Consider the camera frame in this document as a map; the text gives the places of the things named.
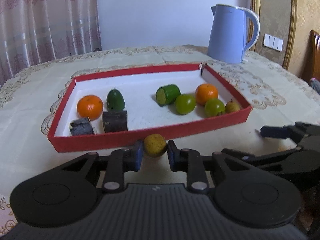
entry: white switch panel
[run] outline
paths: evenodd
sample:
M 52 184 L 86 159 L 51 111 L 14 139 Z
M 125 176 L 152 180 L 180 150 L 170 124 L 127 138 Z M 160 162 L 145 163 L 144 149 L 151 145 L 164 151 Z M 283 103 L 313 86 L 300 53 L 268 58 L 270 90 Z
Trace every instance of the white switch panel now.
M 264 34 L 263 46 L 268 47 L 270 49 L 275 49 L 278 51 L 282 51 L 283 40 L 271 36 L 270 34 Z

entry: curtain fold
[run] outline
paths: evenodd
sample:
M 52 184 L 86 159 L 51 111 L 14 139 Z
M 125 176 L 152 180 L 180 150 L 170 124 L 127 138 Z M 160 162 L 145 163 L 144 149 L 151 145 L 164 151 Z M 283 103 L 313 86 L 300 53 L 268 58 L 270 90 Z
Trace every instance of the curtain fold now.
M 28 66 L 97 50 L 97 0 L 0 0 L 0 87 Z

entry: floral tablecloth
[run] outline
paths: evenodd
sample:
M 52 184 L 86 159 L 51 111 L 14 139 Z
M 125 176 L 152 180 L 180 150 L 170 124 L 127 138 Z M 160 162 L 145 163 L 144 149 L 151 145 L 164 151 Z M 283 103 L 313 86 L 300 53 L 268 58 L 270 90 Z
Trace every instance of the floral tablecloth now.
M 145 65 L 207 62 L 252 104 L 246 123 L 175 140 L 180 148 L 210 155 L 224 147 L 256 155 L 294 147 L 290 140 L 263 139 L 263 125 L 296 121 L 320 124 L 320 96 L 308 84 L 260 55 L 248 51 L 241 64 L 226 64 L 202 53 L 205 48 L 180 46 L 114 49 L 70 56 L 22 70 L 0 90 L 0 236 L 16 220 L 9 195 L 20 182 L 83 153 L 57 153 L 46 135 L 71 78 L 86 73 Z M 110 154 L 112 149 L 98 151 Z M 141 171 L 126 182 L 184 183 L 183 172 L 170 172 L 166 156 L 144 158 Z

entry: white wall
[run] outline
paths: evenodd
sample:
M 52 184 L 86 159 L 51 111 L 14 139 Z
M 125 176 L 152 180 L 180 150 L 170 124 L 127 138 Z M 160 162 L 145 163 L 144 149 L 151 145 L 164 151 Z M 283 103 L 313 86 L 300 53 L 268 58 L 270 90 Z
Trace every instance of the white wall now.
M 207 46 L 217 3 L 250 7 L 250 0 L 98 0 L 102 49 Z

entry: kettle spout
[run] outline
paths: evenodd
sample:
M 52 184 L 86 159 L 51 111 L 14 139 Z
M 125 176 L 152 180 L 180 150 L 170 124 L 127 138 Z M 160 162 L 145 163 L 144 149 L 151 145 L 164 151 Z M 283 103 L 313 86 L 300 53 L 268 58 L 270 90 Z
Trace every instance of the kettle spout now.
M 215 13 L 216 13 L 216 6 L 212 6 L 212 7 L 211 7 L 211 10 L 212 10 L 212 13 L 213 13 L 213 16 L 214 16 Z

